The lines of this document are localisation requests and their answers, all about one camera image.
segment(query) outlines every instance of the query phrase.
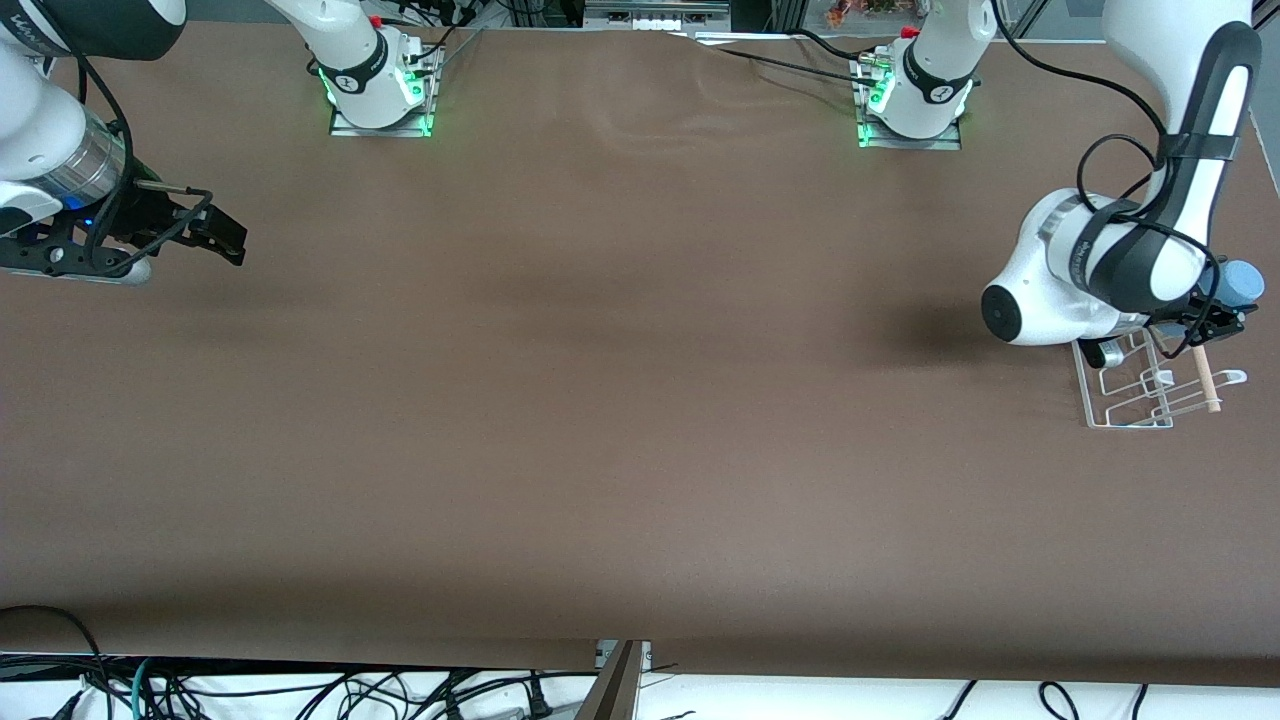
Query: white robotic arm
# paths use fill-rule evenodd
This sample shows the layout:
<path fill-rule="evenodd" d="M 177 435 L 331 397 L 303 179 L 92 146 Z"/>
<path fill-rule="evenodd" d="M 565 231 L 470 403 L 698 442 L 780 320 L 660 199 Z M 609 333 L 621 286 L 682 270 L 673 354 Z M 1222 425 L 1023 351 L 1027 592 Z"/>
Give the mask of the white robotic arm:
<path fill-rule="evenodd" d="M 1178 323 L 1184 346 L 1194 346 L 1243 329 L 1261 278 L 1247 272 L 1253 291 L 1213 297 L 1225 275 L 1208 258 L 1208 232 L 1260 65 L 1249 18 L 1248 0 L 1107 3 L 1107 44 L 1166 108 L 1158 167 L 1140 206 L 1060 190 L 1032 209 L 1012 258 L 983 292 L 996 337 L 1053 345 Z M 1216 279 L 1202 282 L 1207 265 Z"/>
<path fill-rule="evenodd" d="M 934 0 L 916 37 L 890 45 L 892 77 L 869 110 L 904 137 L 937 137 L 964 110 L 996 18 L 989 0 Z"/>
<path fill-rule="evenodd" d="M 393 126 L 424 104 L 430 51 L 419 38 L 375 27 L 357 0 L 268 1 L 302 35 L 352 126 Z M 182 32 L 186 3 L 0 0 L 0 268 L 138 284 L 150 278 L 147 255 L 170 240 L 242 264 L 244 228 L 207 192 L 159 183 L 129 155 L 123 127 L 109 129 L 32 63 L 73 47 L 81 58 L 160 58 Z M 170 193 L 206 199 L 188 209 Z M 138 252 L 101 246 L 106 237 Z"/>
<path fill-rule="evenodd" d="M 370 22 L 356 0 L 266 0 L 306 41 L 329 100 L 349 123 L 376 129 L 422 105 L 422 41 Z"/>

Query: blue cylinder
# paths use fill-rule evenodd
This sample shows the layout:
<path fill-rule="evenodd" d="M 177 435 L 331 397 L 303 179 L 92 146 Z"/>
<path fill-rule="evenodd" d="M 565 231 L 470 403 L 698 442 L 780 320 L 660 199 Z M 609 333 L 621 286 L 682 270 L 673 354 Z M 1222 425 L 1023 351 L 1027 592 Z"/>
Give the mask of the blue cylinder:
<path fill-rule="evenodd" d="M 1199 287 L 1208 292 L 1213 282 L 1213 268 L 1204 270 L 1201 275 Z M 1247 260 L 1228 260 L 1222 263 L 1222 279 L 1217 283 L 1217 300 L 1222 305 L 1239 307 L 1252 305 L 1266 291 L 1267 283 L 1262 273 Z"/>

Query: brown table surface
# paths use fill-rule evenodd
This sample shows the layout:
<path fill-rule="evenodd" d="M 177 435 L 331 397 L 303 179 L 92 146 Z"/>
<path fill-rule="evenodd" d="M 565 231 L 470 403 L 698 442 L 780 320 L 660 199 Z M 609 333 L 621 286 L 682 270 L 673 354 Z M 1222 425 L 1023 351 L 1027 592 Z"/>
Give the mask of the brown table surface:
<path fill-rule="evenodd" d="M 435 137 L 352 140 L 306 59 L 197 24 L 102 63 L 248 258 L 0 281 L 4 603 L 110 652 L 582 666 L 644 637 L 685 671 L 1280 680 L 1280 315 L 1213 348 L 1251 373 L 1221 415 L 1144 433 L 1085 429 L 1069 352 L 979 318 L 1027 209 L 1151 135 L 1119 96 L 993 46 L 964 151 L 863 150 L 835 81 L 492 32 Z M 1091 183 L 1142 169 L 1108 149 Z M 1280 277 L 1277 227 L 1251 133 L 1215 247 Z"/>

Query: silver metal cylinder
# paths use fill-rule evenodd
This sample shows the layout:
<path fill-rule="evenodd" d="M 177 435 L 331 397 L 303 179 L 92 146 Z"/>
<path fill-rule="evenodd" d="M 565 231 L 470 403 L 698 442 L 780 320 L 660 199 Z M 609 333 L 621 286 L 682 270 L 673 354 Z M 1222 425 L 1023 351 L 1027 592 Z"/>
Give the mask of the silver metal cylinder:
<path fill-rule="evenodd" d="M 84 137 L 58 168 L 26 182 L 52 195 L 70 210 L 79 210 L 102 197 L 120 182 L 124 172 L 124 142 L 84 108 Z"/>

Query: clear plastic stand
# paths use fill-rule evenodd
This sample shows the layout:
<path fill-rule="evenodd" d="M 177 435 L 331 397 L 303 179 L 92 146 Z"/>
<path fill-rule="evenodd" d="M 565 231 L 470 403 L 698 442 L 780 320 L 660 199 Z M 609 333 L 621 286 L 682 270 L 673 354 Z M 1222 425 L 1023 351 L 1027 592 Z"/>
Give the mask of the clear plastic stand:
<path fill-rule="evenodd" d="M 1091 368 L 1079 345 L 1071 343 L 1084 419 L 1091 428 L 1166 429 L 1174 427 L 1174 418 L 1208 407 L 1190 354 L 1166 360 L 1160 354 L 1161 341 L 1147 329 L 1116 342 L 1124 360 L 1102 370 Z M 1192 379 L 1179 382 L 1175 366 L 1179 375 Z M 1249 379 L 1244 370 L 1234 369 L 1219 370 L 1212 377 L 1219 388 Z"/>

